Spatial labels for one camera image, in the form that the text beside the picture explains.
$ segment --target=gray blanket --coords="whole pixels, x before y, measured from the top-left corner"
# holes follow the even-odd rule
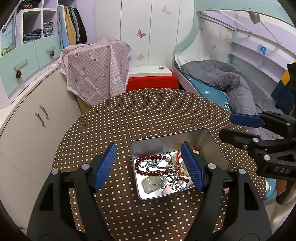
[[[229,106],[234,113],[254,115],[262,110],[282,113],[274,102],[255,82],[237,71],[234,66],[219,61],[192,61],[181,66],[182,71],[192,78],[225,91]],[[281,138],[264,128],[247,127],[252,134],[260,135],[262,140]]]

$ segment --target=polka dot tablecloth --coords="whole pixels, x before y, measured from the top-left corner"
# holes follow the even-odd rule
[[[256,164],[246,151],[224,144],[219,130],[246,131],[229,122],[229,112],[197,94],[174,89],[127,92],[90,109],[65,134],[53,162],[62,172],[76,170],[102,154],[110,142],[118,155],[105,188],[95,199],[114,240],[178,240],[186,237],[201,205],[203,193],[190,189],[163,198],[138,198],[131,160],[131,141],[206,127],[233,171],[244,168],[261,197],[265,181],[256,175]],[[75,190],[70,191],[76,226],[84,231]],[[227,195],[223,194],[214,231],[222,228]]]

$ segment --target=red fabric cushion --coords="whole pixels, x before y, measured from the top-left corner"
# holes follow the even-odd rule
[[[133,91],[146,88],[169,88],[178,89],[178,79],[172,76],[152,76],[129,78],[126,91]]]

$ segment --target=blue mattress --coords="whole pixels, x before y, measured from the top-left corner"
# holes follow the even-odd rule
[[[201,83],[187,74],[184,74],[182,72],[181,74],[186,79],[188,79],[188,81],[193,85],[193,87],[198,91],[198,93],[200,93],[201,96],[213,101],[214,103],[220,105],[222,108],[232,113],[232,109],[229,107],[229,103],[225,92],[220,91],[212,86],[208,86],[204,83]]]

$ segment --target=hand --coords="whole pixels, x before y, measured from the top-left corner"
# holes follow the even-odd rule
[[[287,183],[288,181],[285,180],[276,181],[276,191],[278,192],[278,194],[283,193],[287,189]],[[292,186],[291,191],[296,191],[296,183],[294,183],[294,185]]]

